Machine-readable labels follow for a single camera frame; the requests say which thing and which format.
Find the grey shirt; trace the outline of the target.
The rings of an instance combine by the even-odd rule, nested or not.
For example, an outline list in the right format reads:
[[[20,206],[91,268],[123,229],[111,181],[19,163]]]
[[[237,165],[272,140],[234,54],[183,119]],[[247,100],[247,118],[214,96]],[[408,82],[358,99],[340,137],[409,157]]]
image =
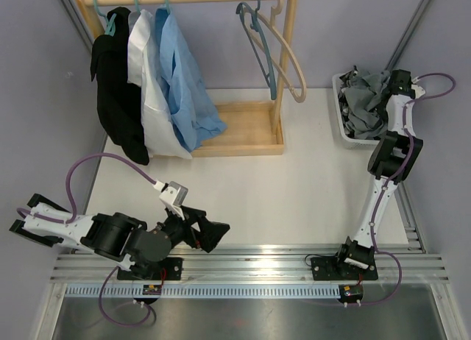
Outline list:
[[[357,66],[339,77],[339,109],[348,137],[377,140],[386,131],[387,118],[380,104],[385,98],[389,77],[387,70],[370,73]]]

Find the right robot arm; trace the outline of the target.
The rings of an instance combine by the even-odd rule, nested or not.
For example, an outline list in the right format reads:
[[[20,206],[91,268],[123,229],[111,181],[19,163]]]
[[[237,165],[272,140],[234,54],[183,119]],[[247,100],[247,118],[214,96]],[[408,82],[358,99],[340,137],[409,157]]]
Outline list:
[[[394,70],[386,87],[388,101],[384,106],[388,129],[381,137],[368,162],[372,183],[361,213],[360,227],[348,237],[334,259],[337,280],[378,278],[375,255],[376,235],[390,198],[399,183],[407,178],[423,147],[413,129],[412,110],[417,100],[411,72]]]

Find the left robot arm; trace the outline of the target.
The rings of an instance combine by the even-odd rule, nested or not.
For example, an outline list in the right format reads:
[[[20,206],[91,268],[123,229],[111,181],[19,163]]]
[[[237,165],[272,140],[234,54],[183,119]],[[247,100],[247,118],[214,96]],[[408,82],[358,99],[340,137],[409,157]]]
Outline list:
[[[230,226],[208,220],[203,210],[166,209],[166,219],[150,230],[147,223],[123,213],[76,216],[34,194],[10,232],[37,244],[93,253],[114,262],[119,280],[179,280],[183,261],[170,252],[181,243],[206,253],[216,248]]]

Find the light blue shirt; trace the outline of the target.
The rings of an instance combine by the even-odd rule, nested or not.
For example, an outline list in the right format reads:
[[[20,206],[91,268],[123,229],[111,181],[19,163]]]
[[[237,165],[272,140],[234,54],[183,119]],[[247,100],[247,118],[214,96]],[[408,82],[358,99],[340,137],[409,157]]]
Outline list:
[[[227,125],[206,91],[199,66],[176,18],[166,8],[155,12],[155,37],[171,119],[180,143],[192,152],[203,141],[221,135]]]

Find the wooden hanger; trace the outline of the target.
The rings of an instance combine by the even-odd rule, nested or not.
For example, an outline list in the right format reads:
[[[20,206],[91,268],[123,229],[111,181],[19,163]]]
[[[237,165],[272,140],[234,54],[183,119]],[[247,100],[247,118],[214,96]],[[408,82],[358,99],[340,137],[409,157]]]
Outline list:
[[[276,17],[282,13],[284,0],[275,0],[277,4],[272,6],[270,11],[270,18],[267,18],[262,13],[258,13],[258,20],[261,21],[265,27],[273,34],[274,38],[280,44],[280,60],[276,61],[273,56],[269,55],[269,47],[263,43],[263,36],[255,36],[255,33],[249,32],[249,39],[255,41],[260,49],[266,50],[267,62],[269,66],[274,66],[277,70],[277,80],[271,82],[272,85],[276,85],[276,97],[272,100],[275,105],[280,107],[283,99],[284,88],[287,87],[291,96],[297,103],[305,101],[307,94],[307,85],[305,76],[302,72],[301,66],[291,48],[292,35],[294,30],[294,23],[297,13],[297,2],[298,0],[286,0],[286,11],[283,33],[276,27]],[[297,86],[294,85],[288,77],[288,61],[291,62],[294,71],[296,72],[299,80],[299,91]]]

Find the black white checkered shirt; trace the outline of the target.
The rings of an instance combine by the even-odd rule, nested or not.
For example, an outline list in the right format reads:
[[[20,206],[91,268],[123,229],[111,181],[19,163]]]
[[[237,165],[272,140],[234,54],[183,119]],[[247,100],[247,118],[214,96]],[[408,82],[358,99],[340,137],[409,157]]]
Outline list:
[[[364,74],[368,74],[368,72],[356,65],[347,73],[342,74],[338,95],[344,132],[347,137],[359,140],[366,140],[368,130],[365,110],[369,89],[364,79],[358,78],[358,75]]]

